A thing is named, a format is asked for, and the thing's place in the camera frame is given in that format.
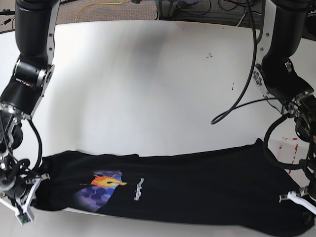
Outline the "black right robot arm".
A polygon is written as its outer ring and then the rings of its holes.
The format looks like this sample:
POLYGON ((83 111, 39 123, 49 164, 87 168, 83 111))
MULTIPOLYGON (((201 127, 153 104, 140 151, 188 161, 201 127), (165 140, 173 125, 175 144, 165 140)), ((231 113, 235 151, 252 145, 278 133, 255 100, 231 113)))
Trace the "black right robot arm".
POLYGON ((40 183, 42 144, 34 167, 13 151, 23 140, 22 121, 32 123, 54 72, 54 32, 60 2, 18 0, 15 3, 15 39, 20 55, 11 79, 0 96, 0 201, 21 225, 34 221, 31 205, 40 183))

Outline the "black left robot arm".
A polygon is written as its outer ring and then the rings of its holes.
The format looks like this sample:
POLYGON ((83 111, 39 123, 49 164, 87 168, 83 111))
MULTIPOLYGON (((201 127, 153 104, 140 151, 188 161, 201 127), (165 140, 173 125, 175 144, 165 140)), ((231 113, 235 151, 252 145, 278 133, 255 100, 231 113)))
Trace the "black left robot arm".
POLYGON ((279 200, 291 200, 316 212, 316 98, 314 89, 297 75, 290 57, 296 52, 304 33, 311 0, 265 0, 257 40, 257 56, 253 80, 267 99, 275 99, 273 105, 281 113, 267 130, 263 140, 266 158, 285 170, 302 170, 309 185, 299 191, 280 195, 279 200), (273 130, 286 119, 293 118, 295 132, 309 144, 306 158, 297 164, 283 163, 268 148, 273 130))

